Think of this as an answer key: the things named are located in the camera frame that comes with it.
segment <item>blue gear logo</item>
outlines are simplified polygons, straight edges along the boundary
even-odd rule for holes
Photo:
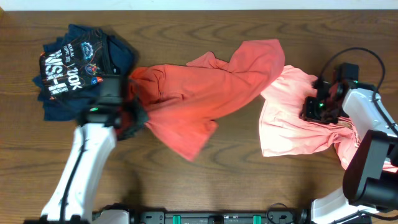
[[[81,51],[83,52],[83,56],[86,60],[93,57],[93,46],[91,46],[90,43],[81,43]]]

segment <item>folded cloth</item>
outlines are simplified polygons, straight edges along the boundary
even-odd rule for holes
[[[245,41],[229,63],[207,52],[187,67],[137,68],[130,97],[140,96],[155,136],[193,160],[216,130],[214,119],[252,101],[280,75],[284,61],[278,40]]]
[[[263,156],[311,154],[328,149],[332,144],[341,165],[347,169],[360,144],[353,122],[340,117],[337,124],[319,124],[299,118],[305,98],[316,96],[312,83],[317,79],[291,65],[264,91],[266,99],[259,121]],[[384,170],[397,168],[385,164]]]
[[[69,32],[65,34],[64,38],[59,37],[55,43],[44,45],[44,52],[56,52],[62,49],[65,44],[91,30],[93,28],[70,24]],[[113,73],[122,76],[127,75],[128,71],[134,65],[136,56],[114,36],[108,36],[107,42]],[[33,82],[41,89],[37,100],[43,102],[44,120],[46,121],[69,121],[75,119],[76,114],[87,108],[90,100],[98,96],[101,89],[101,85],[92,85],[85,90],[74,93],[73,97],[54,101],[50,100],[48,94],[45,94],[45,87],[40,75],[35,77]]]

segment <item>dark blue cloth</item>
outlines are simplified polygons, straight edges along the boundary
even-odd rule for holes
[[[65,44],[76,39],[80,35],[92,30],[90,27],[83,27],[70,24],[69,32],[64,37],[58,37],[55,43],[43,45],[45,52],[55,52]],[[114,36],[108,36],[108,49],[111,63],[114,65],[115,74],[126,76],[132,68],[136,56],[129,48]],[[79,91],[67,99],[50,100],[44,94],[44,85],[40,75],[33,79],[33,82],[42,89],[37,100],[43,102],[45,121],[69,121],[76,118],[76,115],[90,104],[90,98],[95,98],[100,94],[101,84],[94,85],[86,90]]]

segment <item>pink towel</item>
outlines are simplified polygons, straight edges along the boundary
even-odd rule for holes
[[[284,67],[268,88],[261,92],[266,99],[262,108],[259,132],[263,156],[311,154],[335,145],[341,165],[347,169],[359,144],[355,126],[349,118],[338,124],[318,124],[299,118],[307,96],[316,96],[312,82],[317,79],[291,65]],[[398,168],[384,164],[384,170]]]

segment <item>wooden surface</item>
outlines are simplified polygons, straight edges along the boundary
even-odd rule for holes
[[[287,65],[317,74],[337,51],[367,47],[385,61],[382,101],[398,120],[395,11],[7,12],[0,22],[0,223],[38,217],[69,155],[75,123],[43,121],[31,82],[39,73],[42,45],[66,33],[69,23],[119,35],[138,50],[139,66],[184,65],[207,51],[229,60],[243,40],[278,38]],[[380,79],[381,69],[369,55],[348,53],[340,62],[358,63],[364,82]],[[306,207],[337,189],[344,170],[332,149],[262,157],[262,104],[259,97],[219,119],[193,163],[148,129],[120,142],[105,165],[95,207],[114,202],[167,210],[265,210],[276,202]]]

